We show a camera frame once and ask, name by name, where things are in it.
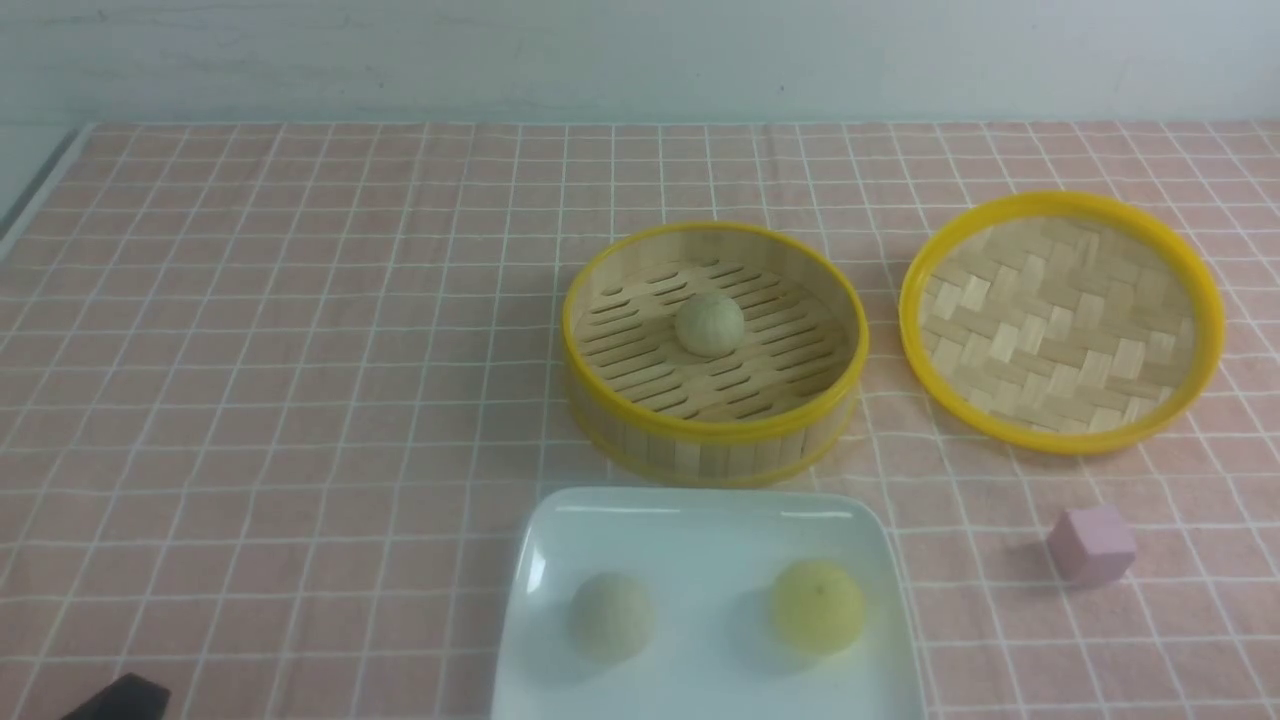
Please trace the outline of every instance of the yellow rim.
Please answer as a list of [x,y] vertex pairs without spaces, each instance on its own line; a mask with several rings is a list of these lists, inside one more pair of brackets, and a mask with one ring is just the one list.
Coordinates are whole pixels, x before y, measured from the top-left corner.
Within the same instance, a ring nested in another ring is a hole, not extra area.
[[[938,263],[959,243],[983,228],[1033,215],[1084,217],[1125,231],[1151,246],[1187,286],[1198,333],[1198,347],[1190,373],[1169,400],[1137,423],[1105,433],[1055,434],[1030,430],[992,418],[969,405],[964,397],[951,389],[951,386],[929,361],[916,316],[925,282],[933,275]],[[1222,299],[1217,293],[1213,278],[1196,250],[1152,215],[1110,197],[1080,192],[1029,192],[979,205],[947,223],[924,245],[908,269],[906,279],[902,283],[899,327],[902,333],[906,359],[920,379],[920,384],[961,420],[995,438],[1032,450],[1061,455],[1092,455],[1119,450],[1149,437],[1187,410],[1217,369],[1225,342],[1226,318],[1222,311]]]
[[[796,407],[795,410],[788,410],[772,418],[764,418],[763,420],[751,420],[746,423],[699,423],[695,420],[681,420],[678,418],[659,415],[653,410],[646,410],[627,402],[621,395],[609,389],[608,386],[605,386],[600,378],[598,378],[595,373],[588,368],[586,360],[582,359],[582,355],[573,345],[573,328],[571,325],[570,311],[573,307],[573,301],[577,297],[579,290],[585,279],[591,275],[591,272],[595,270],[595,268],[609,255],[613,255],[627,245],[641,242],[657,234],[704,229],[751,232],[787,245],[822,264],[822,266],[836,278],[841,287],[844,287],[845,293],[849,295],[849,300],[854,306],[854,313],[858,315],[858,346],[854,348],[852,361],[849,363],[845,372],[836,378],[836,382],[832,383],[829,388],[823,391],[822,395],[800,407]],[[564,356],[568,359],[571,370],[582,379],[588,392],[600,400],[614,415],[626,423],[639,425],[649,432],[676,438],[696,439],[698,442],[745,442],[778,434],[787,434],[808,427],[815,419],[826,415],[827,411],[835,407],[835,405],[840,402],[840,400],[845,397],[845,395],[847,395],[849,391],[851,391],[858,383],[858,375],[861,373],[863,364],[867,361],[870,340],[869,333],[870,329],[867,324],[867,313],[863,311],[863,304],[858,300],[858,293],[854,292],[854,286],[849,283],[849,278],[832,265],[829,260],[785,234],[740,223],[705,222],[660,225],[617,242],[604,252],[593,258],[585,268],[579,270],[577,277],[573,278],[573,283],[568,286],[568,295],[564,297],[564,306],[561,309],[561,340],[564,343]]]
[[828,452],[831,452],[833,447],[836,447],[836,443],[838,443],[840,438],[844,437],[844,429],[849,425],[849,420],[852,419],[854,413],[856,411],[858,411],[858,404],[856,402],[850,404],[849,413],[845,415],[845,420],[840,424],[840,427],[836,428],[836,430],[831,434],[829,438],[823,441],[823,443],[818,447],[818,450],[814,451],[813,455],[801,457],[800,460],[792,462],[791,465],[787,465],[786,468],[780,468],[777,470],[763,473],[759,475],[751,475],[745,480],[735,482],[726,479],[724,482],[716,483],[716,482],[705,482],[701,478],[696,477],[673,475],[669,473],[663,473],[662,470],[658,470],[650,465],[640,462],[635,457],[631,457],[630,455],[622,452],[617,447],[609,445],[604,439],[604,437],[600,436],[600,433],[595,432],[595,428],[593,428],[591,424],[588,423],[585,418],[582,418],[582,414],[579,413],[577,410],[577,405],[573,402],[568,404],[568,413],[570,415],[573,416],[573,421],[577,423],[577,427],[582,430],[582,434],[585,434],[586,438],[590,439],[591,443],[595,445],[595,447],[598,447],[602,452],[604,452],[604,455],[609,460],[612,460],[616,465],[626,468],[627,470],[631,470],[632,473],[640,475],[641,478],[648,478],[668,486],[686,487],[686,488],[719,488],[719,489],[762,488],[765,486],[772,486],[773,483],[782,482],[787,478],[794,478],[799,475],[800,473],[805,471],[810,465],[814,465],[815,462],[822,460],[823,456],[826,456]]

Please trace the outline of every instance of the pink tablecloth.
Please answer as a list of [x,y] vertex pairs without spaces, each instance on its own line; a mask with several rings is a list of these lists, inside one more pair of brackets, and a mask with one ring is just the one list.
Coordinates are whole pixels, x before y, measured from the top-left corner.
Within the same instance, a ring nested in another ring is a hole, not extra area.
[[[1277,147],[1249,122],[100,127],[0,269],[0,716],[132,670],[169,717],[484,717],[529,510],[637,482],[566,416],[557,295],[613,237],[721,218],[820,249],[868,307],[863,413],[786,487],[891,529],[934,717],[1275,717]],[[929,231],[1064,186],[1183,232],[1230,318],[1189,416],[1084,461],[948,418],[895,323]],[[1100,501],[1138,562],[1064,593],[1039,541]]]

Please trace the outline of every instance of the pink cube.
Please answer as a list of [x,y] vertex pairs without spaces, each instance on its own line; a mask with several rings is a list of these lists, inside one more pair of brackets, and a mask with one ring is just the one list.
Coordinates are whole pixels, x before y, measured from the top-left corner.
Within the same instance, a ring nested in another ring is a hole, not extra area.
[[1133,530],[1115,505],[1068,510],[1048,534],[1057,574],[1076,585],[1119,580],[1138,556]]

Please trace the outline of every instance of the bamboo steamer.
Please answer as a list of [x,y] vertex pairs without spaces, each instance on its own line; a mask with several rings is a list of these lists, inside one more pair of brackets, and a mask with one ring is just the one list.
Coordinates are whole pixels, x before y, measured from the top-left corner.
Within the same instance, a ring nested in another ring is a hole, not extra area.
[[1074,192],[974,208],[902,287],[902,346],[940,404],[1014,445],[1097,454],[1208,384],[1225,319],[1196,251],[1151,215]]
[[[673,319],[696,293],[733,297],[742,343],[689,354]],[[618,464],[695,487],[758,487],[806,469],[856,407],[867,315],[804,245],[733,223],[653,228],[573,279],[561,318],[575,420]]]

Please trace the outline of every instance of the white plate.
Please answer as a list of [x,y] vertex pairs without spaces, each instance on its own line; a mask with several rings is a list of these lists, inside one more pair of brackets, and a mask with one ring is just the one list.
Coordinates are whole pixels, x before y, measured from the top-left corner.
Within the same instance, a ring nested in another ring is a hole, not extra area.
[[[841,655],[805,664],[772,635],[768,589],[826,557],[867,596]],[[579,585],[621,571],[649,588],[657,628],[609,669],[568,644]],[[529,521],[498,653],[493,720],[923,720],[901,583],[876,515],[852,500],[763,491],[576,488]]]

